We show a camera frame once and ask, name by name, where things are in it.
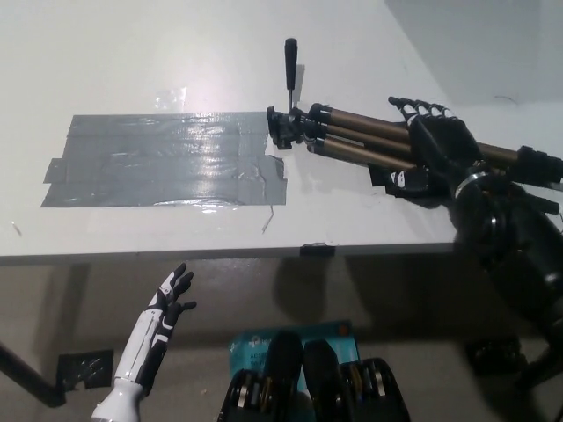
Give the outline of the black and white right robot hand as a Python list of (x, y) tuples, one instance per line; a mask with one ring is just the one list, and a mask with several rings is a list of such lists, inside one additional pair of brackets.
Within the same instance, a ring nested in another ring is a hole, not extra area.
[(463, 120), (444, 105), (390, 97), (406, 121), (415, 166), (394, 171), (388, 191), (404, 198), (456, 196), (456, 190), (484, 161)]

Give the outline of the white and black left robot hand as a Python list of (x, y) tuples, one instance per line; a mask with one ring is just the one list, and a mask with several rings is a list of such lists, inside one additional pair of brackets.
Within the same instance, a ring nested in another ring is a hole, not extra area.
[(124, 348), (115, 377), (140, 385), (144, 396), (152, 390), (179, 316), (197, 306), (179, 302), (193, 276), (182, 263), (165, 278), (137, 318)]

